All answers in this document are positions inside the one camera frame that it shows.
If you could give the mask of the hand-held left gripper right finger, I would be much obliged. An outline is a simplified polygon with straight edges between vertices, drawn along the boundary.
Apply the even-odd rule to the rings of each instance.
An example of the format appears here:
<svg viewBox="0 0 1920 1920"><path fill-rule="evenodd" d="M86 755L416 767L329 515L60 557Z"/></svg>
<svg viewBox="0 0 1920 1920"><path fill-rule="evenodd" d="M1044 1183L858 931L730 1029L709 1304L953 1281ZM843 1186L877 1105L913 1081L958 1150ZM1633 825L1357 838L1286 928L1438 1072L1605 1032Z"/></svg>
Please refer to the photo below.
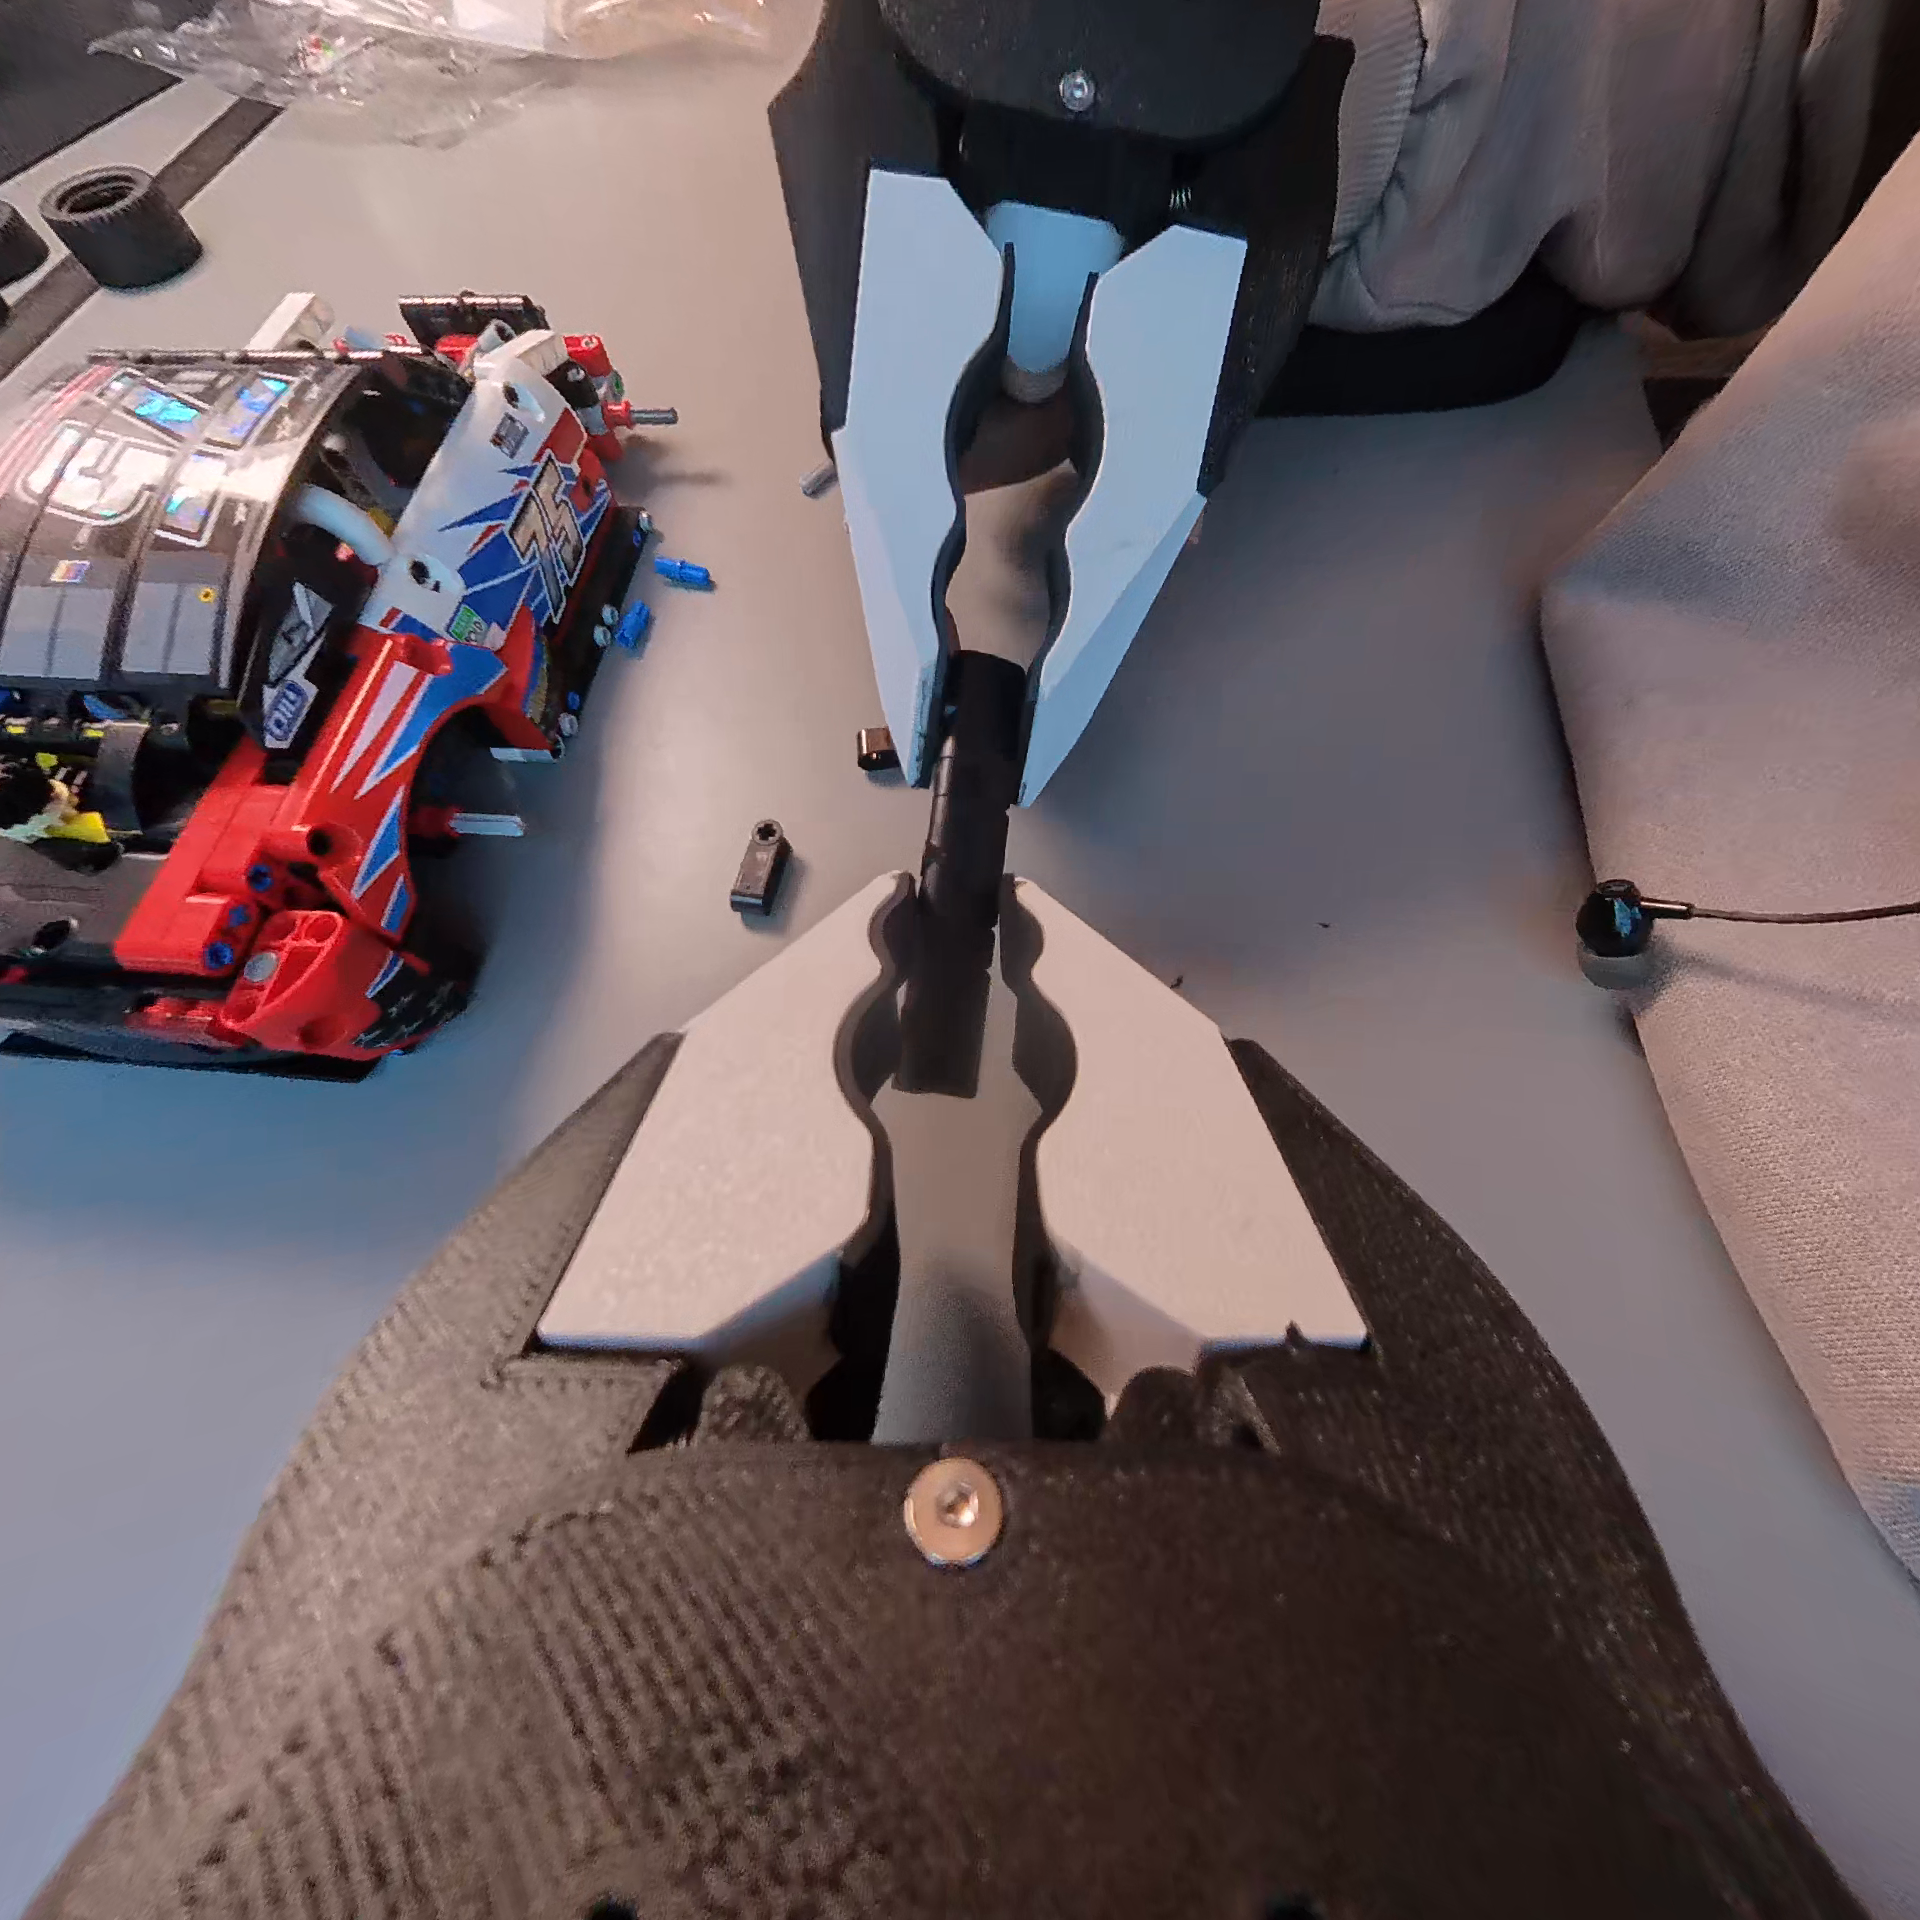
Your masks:
<svg viewBox="0 0 1920 1920"><path fill-rule="evenodd" d="M1369 1326L1218 1026L1025 877L1002 891L1014 1065L1038 1104L1019 1199L1035 1333L1116 1414L1141 1375Z"/></svg>

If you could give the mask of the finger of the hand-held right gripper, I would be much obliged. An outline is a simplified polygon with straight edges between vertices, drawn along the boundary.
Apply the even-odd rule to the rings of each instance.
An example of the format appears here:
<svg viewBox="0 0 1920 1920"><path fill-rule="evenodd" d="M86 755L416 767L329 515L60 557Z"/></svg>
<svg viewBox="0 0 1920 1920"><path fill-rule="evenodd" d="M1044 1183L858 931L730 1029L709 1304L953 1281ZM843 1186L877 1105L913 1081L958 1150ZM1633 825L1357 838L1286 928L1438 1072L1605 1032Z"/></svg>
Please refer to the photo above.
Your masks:
<svg viewBox="0 0 1920 1920"><path fill-rule="evenodd" d="M953 421L999 345L1002 287L1002 257L947 180L867 175L832 460L877 692L913 783L940 750L947 578L962 548Z"/></svg>
<svg viewBox="0 0 1920 1920"><path fill-rule="evenodd" d="M1244 238L1180 224L1089 281L1068 373L1092 449L1029 671L1023 804L1089 730L1204 510L1244 262Z"/></svg>

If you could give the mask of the clear plastic bag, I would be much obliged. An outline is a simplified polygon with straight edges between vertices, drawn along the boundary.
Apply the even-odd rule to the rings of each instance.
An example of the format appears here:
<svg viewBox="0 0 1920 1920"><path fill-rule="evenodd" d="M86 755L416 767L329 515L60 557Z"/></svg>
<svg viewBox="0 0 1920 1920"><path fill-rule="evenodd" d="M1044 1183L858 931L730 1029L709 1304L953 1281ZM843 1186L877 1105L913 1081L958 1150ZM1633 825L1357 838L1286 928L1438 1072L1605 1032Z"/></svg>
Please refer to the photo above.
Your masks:
<svg viewBox="0 0 1920 1920"><path fill-rule="evenodd" d="M530 106L770 92L820 4L109 4L84 51L297 109L336 138L448 148Z"/></svg>

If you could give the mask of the person's right forearm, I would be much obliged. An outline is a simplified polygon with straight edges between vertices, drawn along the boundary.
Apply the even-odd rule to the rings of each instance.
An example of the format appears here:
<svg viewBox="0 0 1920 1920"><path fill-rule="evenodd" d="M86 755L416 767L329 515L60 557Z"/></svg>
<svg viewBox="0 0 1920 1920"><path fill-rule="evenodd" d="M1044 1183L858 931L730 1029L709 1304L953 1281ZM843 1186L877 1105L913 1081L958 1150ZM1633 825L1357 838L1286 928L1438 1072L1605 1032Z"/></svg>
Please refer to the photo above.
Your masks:
<svg viewBox="0 0 1920 1920"><path fill-rule="evenodd" d="M1774 320L1849 224L1891 4L1320 4L1348 38L1311 324L1455 324L1526 267L1676 332Z"/></svg>

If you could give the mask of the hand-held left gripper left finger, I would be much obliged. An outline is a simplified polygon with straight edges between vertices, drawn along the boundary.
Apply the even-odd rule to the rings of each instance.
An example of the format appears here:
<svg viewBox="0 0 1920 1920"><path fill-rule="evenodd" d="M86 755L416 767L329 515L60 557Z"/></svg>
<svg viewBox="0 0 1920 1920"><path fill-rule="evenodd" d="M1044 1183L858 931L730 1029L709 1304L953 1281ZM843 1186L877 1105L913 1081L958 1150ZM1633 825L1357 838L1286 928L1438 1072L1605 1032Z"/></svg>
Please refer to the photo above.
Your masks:
<svg viewBox="0 0 1920 1920"><path fill-rule="evenodd" d="M891 870L674 1034L536 1342L774 1368L874 1405L899 1299L895 1159L874 1114L899 1059L914 879Z"/></svg>

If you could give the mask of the long black lego axle assembly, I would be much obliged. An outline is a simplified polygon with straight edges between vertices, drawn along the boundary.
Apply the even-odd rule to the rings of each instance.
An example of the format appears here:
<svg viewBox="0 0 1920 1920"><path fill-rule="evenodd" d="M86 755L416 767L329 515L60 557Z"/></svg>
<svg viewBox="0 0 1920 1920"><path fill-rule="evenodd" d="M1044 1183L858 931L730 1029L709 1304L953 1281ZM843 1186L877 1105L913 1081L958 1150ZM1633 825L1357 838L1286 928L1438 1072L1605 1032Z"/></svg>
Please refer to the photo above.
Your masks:
<svg viewBox="0 0 1920 1920"><path fill-rule="evenodd" d="M905 1095L978 1090L1004 841L1019 798L1023 713L1019 661L953 654L929 780L914 949L899 993L895 1081Z"/></svg>

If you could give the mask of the red white lego race car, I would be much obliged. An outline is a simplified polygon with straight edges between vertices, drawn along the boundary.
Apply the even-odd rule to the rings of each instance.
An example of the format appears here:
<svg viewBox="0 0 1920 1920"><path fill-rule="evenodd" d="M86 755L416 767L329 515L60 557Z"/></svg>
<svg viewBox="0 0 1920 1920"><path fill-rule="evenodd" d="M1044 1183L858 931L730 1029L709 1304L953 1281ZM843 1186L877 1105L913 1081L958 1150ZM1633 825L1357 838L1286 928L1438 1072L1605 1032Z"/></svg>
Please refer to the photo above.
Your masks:
<svg viewBox="0 0 1920 1920"><path fill-rule="evenodd" d="M2 1053L360 1081L481 953L424 864L582 728L648 513L607 345L525 294L96 349L2 403Z"/></svg>

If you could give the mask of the person's beige sweatshirt torso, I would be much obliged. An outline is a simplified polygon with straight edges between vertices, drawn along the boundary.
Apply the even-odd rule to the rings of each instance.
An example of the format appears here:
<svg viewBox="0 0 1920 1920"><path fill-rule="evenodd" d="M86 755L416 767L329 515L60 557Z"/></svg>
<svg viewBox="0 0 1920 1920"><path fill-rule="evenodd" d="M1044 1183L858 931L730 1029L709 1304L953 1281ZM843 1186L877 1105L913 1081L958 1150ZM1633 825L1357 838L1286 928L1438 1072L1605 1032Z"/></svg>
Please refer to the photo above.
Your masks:
<svg viewBox="0 0 1920 1920"><path fill-rule="evenodd" d="M1602 879L1918 901L1918 144L1545 600ZM1692 1186L1918 1572L1918 917L1681 925L1627 996Z"/></svg>

